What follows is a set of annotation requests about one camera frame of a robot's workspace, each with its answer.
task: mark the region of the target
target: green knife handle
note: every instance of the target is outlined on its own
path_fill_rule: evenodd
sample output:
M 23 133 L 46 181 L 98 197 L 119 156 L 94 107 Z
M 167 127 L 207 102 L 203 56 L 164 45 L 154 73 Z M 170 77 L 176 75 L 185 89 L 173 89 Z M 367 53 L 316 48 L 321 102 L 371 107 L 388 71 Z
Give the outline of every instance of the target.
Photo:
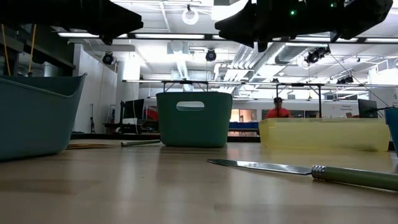
M 398 175 L 327 166 L 313 166 L 315 179 L 398 191 Z

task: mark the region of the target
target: spotlight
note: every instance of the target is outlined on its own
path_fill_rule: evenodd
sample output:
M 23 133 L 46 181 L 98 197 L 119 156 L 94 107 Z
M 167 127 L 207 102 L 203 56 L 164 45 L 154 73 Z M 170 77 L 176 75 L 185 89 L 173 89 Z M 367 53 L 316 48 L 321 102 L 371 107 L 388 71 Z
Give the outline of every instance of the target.
M 105 52 L 102 62 L 104 62 L 105 65 L 112 65 L 114 63 L 113 52 Z
M 206 61 L 214 62 L 217 58 L 217 54 L 214 49 L 209 49 L 206 54 Z
M 304 59 L 308 64 L 317 63 L 319 60 L 325 57 L 325 55 L 330 54 L 330 48 L 328 47 L 319 47 L 314 51 L 310 51 L 308 56 Z
M 348 76 L 345 78 L 342 78 L 340 80 L 337 80 L 336 84 L 350 84 L 354 82 L 354 78 L 352 76 Z
M 346 78 L 346 83 L 353 83 L 354 78 L 352 76 Z

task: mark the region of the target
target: table surface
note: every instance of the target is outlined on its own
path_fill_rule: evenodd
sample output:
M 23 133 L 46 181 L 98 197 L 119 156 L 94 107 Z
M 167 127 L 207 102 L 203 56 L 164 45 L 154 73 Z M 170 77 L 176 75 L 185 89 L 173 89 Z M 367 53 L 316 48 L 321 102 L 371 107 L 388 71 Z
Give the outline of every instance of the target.
M 72 143 L 120 141 L 73 141 Z M 398 223 L 398 193 L 207 163 L 210 158 L 394 172 L 390 152 L 164 147 L 0 163 L 1 223 Z

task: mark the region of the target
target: person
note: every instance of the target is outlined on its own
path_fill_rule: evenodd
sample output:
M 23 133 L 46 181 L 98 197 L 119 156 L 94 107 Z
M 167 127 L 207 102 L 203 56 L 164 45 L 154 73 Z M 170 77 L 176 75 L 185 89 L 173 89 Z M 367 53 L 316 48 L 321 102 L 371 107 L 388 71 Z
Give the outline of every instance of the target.
M 266 118 L 288 118 L 290 113 L 287 109 L 282 107 L 282 98 L 274 98 L 275 108 L 267 113 Z

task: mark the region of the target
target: bin handle cutout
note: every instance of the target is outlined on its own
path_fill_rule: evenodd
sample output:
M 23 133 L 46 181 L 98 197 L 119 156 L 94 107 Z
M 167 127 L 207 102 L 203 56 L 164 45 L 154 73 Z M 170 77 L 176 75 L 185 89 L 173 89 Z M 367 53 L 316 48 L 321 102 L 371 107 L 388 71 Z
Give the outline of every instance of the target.
M 203 111 L 205 104 L 201 101 L 181 101 L 176 107 L 179 111 Z

